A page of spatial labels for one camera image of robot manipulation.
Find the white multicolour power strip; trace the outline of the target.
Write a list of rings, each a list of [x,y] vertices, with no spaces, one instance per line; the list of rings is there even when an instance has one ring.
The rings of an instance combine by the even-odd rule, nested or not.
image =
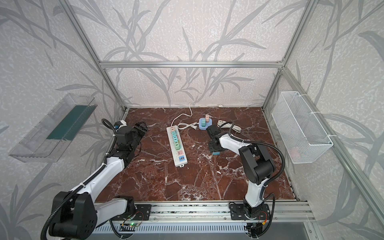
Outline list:
[[[183,142],[182,142],[182,139],[181,139],[181,136],[179,133],[179,129],[177,126],[175,126],[175,127],[177,128],[176,132],[178,134],[178,136],[177,136],[177,138],[179,140],[178,143],[181,146],[180,150],[175,149],[175,142],[174,142],[174,139],[172,136],[171,127],[167,127],[166,130],[167,130],[168,139],[170,142],[170,148],[171,148],[174,164],[176,167],[182,168],[182,167],[184,167],[184,165],[186,165],[188,163],[188,159],[187,159],[186,152],[185,152],[185,149],[183,146]]]

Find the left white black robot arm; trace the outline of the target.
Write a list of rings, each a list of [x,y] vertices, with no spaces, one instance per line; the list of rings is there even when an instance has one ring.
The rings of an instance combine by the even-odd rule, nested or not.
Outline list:
[[[148,131],[142,121],[128,126],[124,120],[112,124],[102,119],[105,127],[113,131],[113,144],[106,153],[102,165],[83,182],[68,192],[59,192],[53,200],[52,211],[43,225],[40,238],[61,237],[64,240],[85,240],[95,228],[112,222],[116,216],[132,217],[137,212],[134,198],[117,196],[98,204],[103,189],[126,169],[141,150],[141,140]]]

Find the light blue square socket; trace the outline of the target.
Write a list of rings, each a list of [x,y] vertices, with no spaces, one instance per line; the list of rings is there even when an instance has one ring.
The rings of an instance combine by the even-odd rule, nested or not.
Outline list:
[[[213,121],[211,118],[200,118],[199,119],[199,129],[205,131],[208,127],[212,125]]]

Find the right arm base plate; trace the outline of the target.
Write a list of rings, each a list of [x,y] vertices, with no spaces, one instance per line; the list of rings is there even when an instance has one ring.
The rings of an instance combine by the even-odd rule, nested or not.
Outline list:
[[[268,204],[261,203],[255,208],[251,208],[246,203],[237,204],[229,202],[231,220],[258,220],[267,221],[270,219],[270,209]]]

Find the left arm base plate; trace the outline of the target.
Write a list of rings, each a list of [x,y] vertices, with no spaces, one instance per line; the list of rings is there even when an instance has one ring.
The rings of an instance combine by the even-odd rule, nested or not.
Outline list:
[[[133,221],[148,221],[151,214],[151,204],[138,204],[136,205],[137,212],[131,218]]]

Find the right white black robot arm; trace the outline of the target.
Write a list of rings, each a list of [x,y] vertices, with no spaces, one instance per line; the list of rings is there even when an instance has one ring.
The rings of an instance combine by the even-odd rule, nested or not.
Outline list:
[[[212,153],[229,150],[240,156],[244,173],[249,181],[243,209],[247,218],[254,219],[265,202],[264,193],[267,186],[282,175],[286,160],[283,153],[273,145],[236,137],[232,134],[234,123],[229,124],[231,126],[227,132],[222,131],[223,126],[207,127],[207,133],[211,139],[209,150]],[[271,157],[268,148],[275,151],[282,161],[281,168],[276,174],[274,174],[275,160]]]

